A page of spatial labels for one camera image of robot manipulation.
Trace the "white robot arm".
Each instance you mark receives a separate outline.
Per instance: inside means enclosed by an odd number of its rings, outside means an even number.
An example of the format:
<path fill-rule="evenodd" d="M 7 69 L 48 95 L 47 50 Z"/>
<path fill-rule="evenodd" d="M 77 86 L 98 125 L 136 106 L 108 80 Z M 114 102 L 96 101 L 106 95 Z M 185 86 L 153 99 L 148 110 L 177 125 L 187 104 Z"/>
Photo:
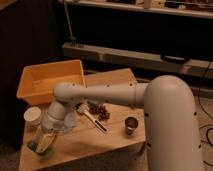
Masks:
<path fill-rule="evenodd" d="M 180 78 L 164 75 L 149 83 L 80 86 L 61 82 L 41 125 L 59 130 L 70 104 L 82 99 L 142 108 L 149 171 L 204 171 L 196 105 L 190 87 Z"/>

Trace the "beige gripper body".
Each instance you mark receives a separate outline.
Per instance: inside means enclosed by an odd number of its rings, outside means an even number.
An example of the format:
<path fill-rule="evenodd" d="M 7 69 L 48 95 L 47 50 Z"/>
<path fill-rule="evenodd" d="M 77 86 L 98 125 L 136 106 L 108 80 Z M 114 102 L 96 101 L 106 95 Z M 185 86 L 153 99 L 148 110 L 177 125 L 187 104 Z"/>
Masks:
<path fill-rule="evenodd" d="M 48 149 L 48 147 L 53 143 L 55 137 L 56 133 L 54 131 L 45 133 L 41 127 L 38 127 L 36 131 L 36 153 L 44 153 Z"/>

